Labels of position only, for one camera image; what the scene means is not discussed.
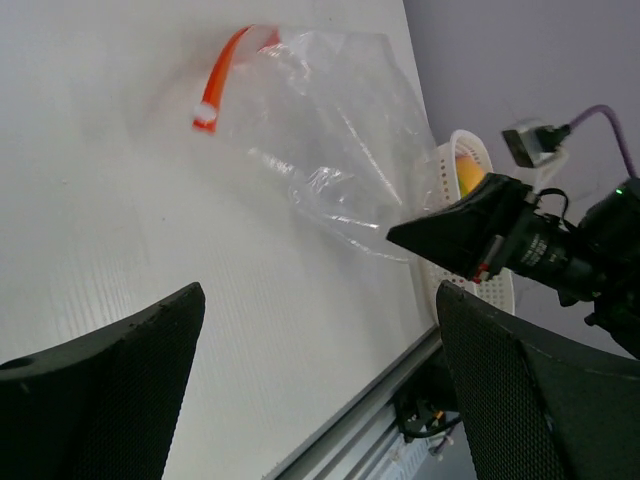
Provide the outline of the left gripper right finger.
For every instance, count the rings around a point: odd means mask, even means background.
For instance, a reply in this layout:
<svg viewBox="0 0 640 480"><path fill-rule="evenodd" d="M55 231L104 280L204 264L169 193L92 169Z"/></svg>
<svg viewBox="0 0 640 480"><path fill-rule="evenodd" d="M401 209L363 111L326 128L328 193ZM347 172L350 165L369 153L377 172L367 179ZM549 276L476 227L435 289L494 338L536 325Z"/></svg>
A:
<svg viewBox="0 0 640 480"><path fill-rule="evenodd" d="M480 479L636 479L639 363L445 281L441 340Z"/></svg>

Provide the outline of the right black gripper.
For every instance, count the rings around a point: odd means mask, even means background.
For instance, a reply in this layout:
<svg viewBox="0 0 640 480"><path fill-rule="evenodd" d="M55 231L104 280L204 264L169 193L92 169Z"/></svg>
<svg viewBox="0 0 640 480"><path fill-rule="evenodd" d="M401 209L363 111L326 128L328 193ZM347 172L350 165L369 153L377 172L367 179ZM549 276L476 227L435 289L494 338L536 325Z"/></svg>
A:
<svg viewBox="0 0 640 480"><path fill-rule="evenodd" d="M578 229L541 213L540 194L489 173L461 200L392 227L386 239L466 280L489 281L503 269L539 282L561 300L600 295L600 261Z"/></svg>

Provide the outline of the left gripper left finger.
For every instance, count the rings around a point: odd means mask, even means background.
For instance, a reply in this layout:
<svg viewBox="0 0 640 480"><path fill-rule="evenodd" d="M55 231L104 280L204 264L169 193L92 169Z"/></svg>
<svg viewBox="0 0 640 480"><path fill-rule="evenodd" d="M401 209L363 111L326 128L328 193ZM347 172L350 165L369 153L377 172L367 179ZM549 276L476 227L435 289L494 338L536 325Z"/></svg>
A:
<svg viewBox="0 0 640 480"><path fill-rule="evenodd" d="M2 364L2 478L161 478L204 314L204 292L192 283Z"/></svg>

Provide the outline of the clear zip top bag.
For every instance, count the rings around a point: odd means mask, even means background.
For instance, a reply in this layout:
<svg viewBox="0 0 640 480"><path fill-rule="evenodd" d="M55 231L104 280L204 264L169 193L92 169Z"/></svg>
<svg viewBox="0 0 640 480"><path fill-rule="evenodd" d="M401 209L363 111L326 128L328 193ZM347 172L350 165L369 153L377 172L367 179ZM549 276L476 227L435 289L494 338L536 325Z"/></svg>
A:
<svg viewBox="0 0 640 480"><path fill-rule="evenodd" d="M193 126L261 162L345 244L404 262L391 228L434 207L427 116L379 33L252 24L220 52Z"/></svg>

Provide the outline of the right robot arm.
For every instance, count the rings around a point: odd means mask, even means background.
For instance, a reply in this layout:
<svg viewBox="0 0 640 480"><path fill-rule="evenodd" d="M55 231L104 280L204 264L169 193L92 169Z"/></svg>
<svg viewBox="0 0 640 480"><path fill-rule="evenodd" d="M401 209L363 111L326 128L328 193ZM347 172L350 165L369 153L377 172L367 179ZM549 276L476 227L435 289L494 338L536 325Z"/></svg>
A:
<svg viewBox="0 0 640 480"><path fill-rule="evenodd" d="M591 302L586 324L639 355L639 181L628 178L577 225L539 209L558 188L535 191L489 173L466 197L392 227L387 239L476 284L503 269L541 283L562 306Z"/></svg>

